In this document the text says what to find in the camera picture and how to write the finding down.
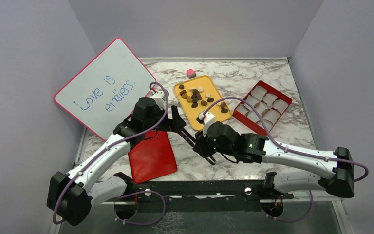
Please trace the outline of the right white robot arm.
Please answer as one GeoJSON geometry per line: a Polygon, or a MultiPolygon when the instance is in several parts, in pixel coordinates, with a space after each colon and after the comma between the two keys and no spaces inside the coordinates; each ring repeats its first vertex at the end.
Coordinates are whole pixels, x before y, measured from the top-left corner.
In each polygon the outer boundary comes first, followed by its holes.
{"type": "Polygon", "coordinates": [[[267,198],[297,190],[322,190],[336,197],[354,197],[354,166],[347,148],[314,151],[274,143],[263,135],[239,134],[219,121],[206,131],[197,132],[195,138],[193,150],[210,164],[215,163],[213,155],[218,152],[243,163],[272,163],[298,169],[286,174],[276,173],[273,180],[264,182],[262,194],[267,198]]]}

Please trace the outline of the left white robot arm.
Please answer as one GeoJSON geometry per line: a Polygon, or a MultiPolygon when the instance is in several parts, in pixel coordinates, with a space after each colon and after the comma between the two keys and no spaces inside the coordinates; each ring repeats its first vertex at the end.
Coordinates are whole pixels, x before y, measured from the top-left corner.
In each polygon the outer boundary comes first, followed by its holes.
{"type": "Polygon", "coordinates": [[[67,173],[57,172],[51,180],[47,207],[53,223],[81,223],[91,208],[119,197],[128,200],[133,186],[117,177],[98,179],[121,157],[128,156],[136,183],[146,182],[177,170],[168,134],[177,133],[190,145],[194,137],[186,130],[176,106],[165,97],[141,97],[134,110],[118,124],[106,142],[87,160],[67,173]]]}

